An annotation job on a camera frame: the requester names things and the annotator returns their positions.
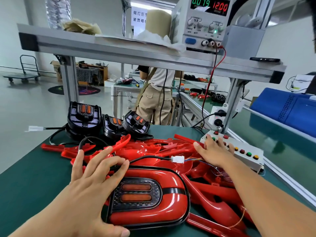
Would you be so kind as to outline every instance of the red digital display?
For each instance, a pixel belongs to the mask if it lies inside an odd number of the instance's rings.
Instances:
[[[229,3],[229,0],[192,0],[191,9],[226,16]]]

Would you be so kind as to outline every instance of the sign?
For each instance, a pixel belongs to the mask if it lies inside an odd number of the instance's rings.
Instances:
[[[131,25],[134,27],[140,27],[145,29],[147,9],[132,7],[132,22]]]

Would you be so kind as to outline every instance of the right hand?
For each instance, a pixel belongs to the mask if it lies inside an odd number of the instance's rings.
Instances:
[[[197,142],[194,142],[193,145],[204,160],[217,167],[224,168],[223,165],[234,158],[235,147],[229,143],[228,151],[221,137],[218,138],[218,143],[216,143],[211,136],[207,134],[204,148]]]

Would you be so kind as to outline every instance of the person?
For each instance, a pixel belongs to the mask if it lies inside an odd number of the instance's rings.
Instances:
[[[196,151],[212,165],[223,168],[235,184],[243,204],[263,237],[316,236],[316,213],[259,176],[233,156],[234,146],[226,150],[223,139],[218,143],[207,135],[204,148]],[[26,221],[10,237],[128,237],[126,228],[103,223],[104,202],[124,177],[129,161],[118,156],[106,158],[112,147],[100,152],[82,173],[84,152],[74,162],[71,182],[41,212]],[[120,169],[106,178],[110,167]]]
[[[140,78],[146,83],[136,102],[136,113],[144,120],[168,125],[172,109],[174,70],[138,66]]]

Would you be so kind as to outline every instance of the duct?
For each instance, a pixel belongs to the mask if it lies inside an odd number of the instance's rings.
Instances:
[[[46,14],[51,29],[62,29],[61,24],[71,20],[70,0],[45,0]]]

